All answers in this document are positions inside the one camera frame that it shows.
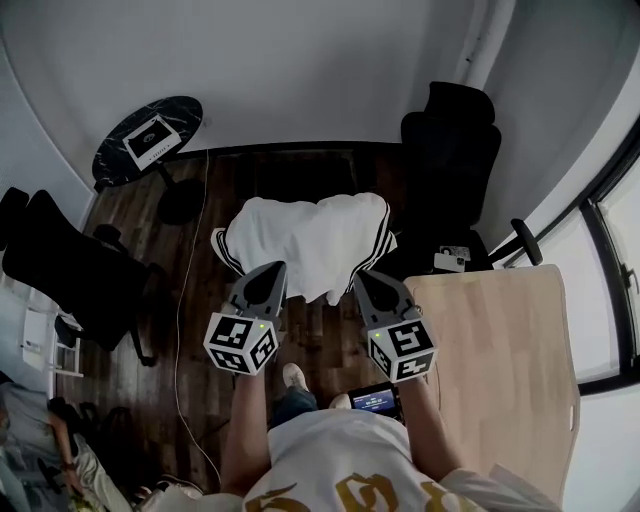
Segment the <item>person's white shirt gold print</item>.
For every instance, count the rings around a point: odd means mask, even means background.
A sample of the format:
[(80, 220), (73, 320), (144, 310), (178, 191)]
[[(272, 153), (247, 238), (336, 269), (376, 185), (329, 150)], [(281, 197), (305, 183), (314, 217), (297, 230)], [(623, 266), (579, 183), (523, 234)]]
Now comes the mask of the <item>person's white shirt gold print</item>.
[(268, 434), (271, 468), (245, 497), (203, 497), (205, 512), (561, 512), (500, 470), (440, 481), (412, 462), (399, 422), (357, 410), (304, 413)]

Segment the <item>white garment with black stripes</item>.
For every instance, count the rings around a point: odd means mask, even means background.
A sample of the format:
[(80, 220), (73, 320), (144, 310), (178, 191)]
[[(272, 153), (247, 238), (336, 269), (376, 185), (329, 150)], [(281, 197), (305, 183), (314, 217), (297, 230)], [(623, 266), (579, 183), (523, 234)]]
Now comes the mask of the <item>white garment with black stripes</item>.
[(390, 207), (374, 193), (336, 195), (317, 203), (254, 197), (211, 245), (225, 265), (245, 275), (267, 263), (287, 266), (289, 298), (323, 296), (336, 306), (357, 271), (369, 270), (397, 247)]

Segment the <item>black device with screen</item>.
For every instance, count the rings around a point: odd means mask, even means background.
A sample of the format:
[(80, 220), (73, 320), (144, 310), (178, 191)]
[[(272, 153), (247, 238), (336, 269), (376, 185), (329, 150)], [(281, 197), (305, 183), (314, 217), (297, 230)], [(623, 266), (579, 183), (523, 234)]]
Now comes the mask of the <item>black device with screen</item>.
[(395, 386), (389, 382), (347, 393), (352, 409), (368, 411), (402, 422), (402, 409)]

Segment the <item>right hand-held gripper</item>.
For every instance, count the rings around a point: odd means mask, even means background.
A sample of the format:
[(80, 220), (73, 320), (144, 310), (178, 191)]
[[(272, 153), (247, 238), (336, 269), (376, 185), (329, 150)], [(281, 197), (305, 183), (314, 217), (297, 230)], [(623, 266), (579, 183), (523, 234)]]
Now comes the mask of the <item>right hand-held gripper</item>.
[(368, 355), (388, 381), (400, 383), (427, 374), (438, 354), (435, 335), (406, 286), (381, 272), (361, 270), (354, 290), (367, 320), (378, 320), (385, 310), (406, 310), (366, 331)]

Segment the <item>white smartphone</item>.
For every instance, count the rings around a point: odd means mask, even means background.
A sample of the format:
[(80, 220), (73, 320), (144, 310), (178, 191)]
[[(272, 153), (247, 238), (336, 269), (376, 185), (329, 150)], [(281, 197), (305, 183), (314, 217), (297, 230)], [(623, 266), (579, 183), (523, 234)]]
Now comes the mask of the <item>white smartphone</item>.
[(434, 268), (446, 272), (462, 273), (465, 271), (466, 260), (452, 254), (435, 253)]

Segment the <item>person's left white shoe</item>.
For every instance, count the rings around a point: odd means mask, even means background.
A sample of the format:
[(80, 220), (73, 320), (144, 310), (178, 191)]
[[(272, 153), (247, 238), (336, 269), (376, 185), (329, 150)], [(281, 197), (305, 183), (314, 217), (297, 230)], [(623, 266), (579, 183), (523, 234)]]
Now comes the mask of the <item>person's left white shoe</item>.
[(282, 369), (282, 376), (287, 389), (309, 391), (306, 377), (302, 369), (295, 363), (287, 363)]

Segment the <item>person's blue jeans leg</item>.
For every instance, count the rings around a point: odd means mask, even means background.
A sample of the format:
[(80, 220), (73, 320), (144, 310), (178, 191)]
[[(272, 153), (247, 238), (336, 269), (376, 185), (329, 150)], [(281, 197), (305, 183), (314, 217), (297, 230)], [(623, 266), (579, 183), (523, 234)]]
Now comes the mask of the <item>person's blue jeans leg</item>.
[(273, 407), (270, 428), (276, 428), (297, 416), (318, 410), (315, 395), (301, 387), (290, 386)]

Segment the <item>black office chair with headrest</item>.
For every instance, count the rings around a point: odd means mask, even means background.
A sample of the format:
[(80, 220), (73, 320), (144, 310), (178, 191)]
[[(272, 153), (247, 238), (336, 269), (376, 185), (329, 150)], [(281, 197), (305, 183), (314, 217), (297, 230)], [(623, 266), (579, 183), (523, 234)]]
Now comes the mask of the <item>black office chair with headrest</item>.
[(407, 220), (399, 249), (414, 275), (443, 272), (436, 259), (462, 249), (449, 272), (483, 271), (518, 251), (532, 265), (542, 263), (539, 245), (521, 219), (512, 219), (515, 237), (487, 251), (475, 227), (502, 136), (488, 95), (476, 88), (433, 81), (421, 112), (401, 122), (407, 158)]
[(137, 316), (149, 278), (166, 272), (134, 259), (120, 236), (107, 224), (91, 236), (81, 233), (45, 190), (30, 196), (11, 187), (0, 199), (2, 270), (75, 319), (77, 327), (56, 317), (63, 343), (72, 348), (89, 340), (111, 352), (130, 334), (140, 363), (151, 367), (155, 359), (142, 351)]

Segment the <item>light wooden desk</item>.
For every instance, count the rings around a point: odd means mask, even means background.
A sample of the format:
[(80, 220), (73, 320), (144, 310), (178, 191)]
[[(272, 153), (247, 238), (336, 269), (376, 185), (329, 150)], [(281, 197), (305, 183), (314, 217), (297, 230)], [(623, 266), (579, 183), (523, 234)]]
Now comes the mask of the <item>light wooden desk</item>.
[(503, 467), (560, 504), (580, 399), (559, 269), (404, 283), (435, 331), (438, 355), (428, 381), (463, 461), (481, 474)]

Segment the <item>black bag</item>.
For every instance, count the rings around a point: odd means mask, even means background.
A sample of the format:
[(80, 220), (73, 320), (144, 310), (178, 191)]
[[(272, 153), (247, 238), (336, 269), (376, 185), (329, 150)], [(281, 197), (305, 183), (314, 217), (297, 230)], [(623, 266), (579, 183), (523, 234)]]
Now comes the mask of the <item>black bag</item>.
[(98, 426), (98, 435), (115, 442), (128, 438), (133, 432), (133, 419), (129, 408), (118, 406), (109, 411)]

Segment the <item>white shelf rack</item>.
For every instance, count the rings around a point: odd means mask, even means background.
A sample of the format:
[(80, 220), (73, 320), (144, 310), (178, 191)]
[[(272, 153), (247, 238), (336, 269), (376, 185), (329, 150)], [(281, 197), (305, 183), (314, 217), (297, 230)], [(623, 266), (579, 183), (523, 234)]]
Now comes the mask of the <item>white shelf rack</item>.
[(21, 343), (23, 361), (39, 371), (83, 377), (80, 369), (81, 331), (72, 316), (28, 308)]

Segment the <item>black window frame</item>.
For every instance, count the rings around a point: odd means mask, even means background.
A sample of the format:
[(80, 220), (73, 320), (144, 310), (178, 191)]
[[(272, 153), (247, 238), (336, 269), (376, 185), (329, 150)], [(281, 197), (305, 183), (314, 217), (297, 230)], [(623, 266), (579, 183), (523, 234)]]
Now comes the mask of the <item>black window frame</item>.
[(640, 188), (640, 139), (605, 168), (537, 236), (561, 272), (581, 396), (640, 385), (640, 208), (624, 224), (615, 205)]

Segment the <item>person's right forearm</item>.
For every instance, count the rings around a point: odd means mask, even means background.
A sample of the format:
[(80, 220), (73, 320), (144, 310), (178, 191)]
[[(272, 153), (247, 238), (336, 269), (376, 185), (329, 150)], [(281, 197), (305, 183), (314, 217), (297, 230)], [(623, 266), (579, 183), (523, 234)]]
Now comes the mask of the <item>person's right forearm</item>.
[(434, 481), (441, 481), (462, 467), (437, 409), (430, 386), (423, 377), (397, 386), (414, 465)]

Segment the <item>white corner pipe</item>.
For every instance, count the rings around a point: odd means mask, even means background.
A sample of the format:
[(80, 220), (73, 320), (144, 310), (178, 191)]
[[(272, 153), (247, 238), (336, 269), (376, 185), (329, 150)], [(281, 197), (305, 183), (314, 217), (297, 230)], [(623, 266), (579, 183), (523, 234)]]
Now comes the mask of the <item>white corner pipe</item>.
[(516, 0), (474, 0), (456, 80), (483, 89), (500, 53), (511, 23)]

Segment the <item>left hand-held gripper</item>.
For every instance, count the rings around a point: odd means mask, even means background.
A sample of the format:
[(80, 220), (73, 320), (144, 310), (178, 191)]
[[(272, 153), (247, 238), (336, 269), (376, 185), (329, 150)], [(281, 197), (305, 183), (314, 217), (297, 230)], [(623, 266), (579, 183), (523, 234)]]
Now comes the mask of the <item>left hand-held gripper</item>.
[(284, 340), (280, 313), (286, 291), (286, 264), (261, 265), (242, 276), (219, 312), (211, 314), (203, 346), (224, 371), (257, 375)]

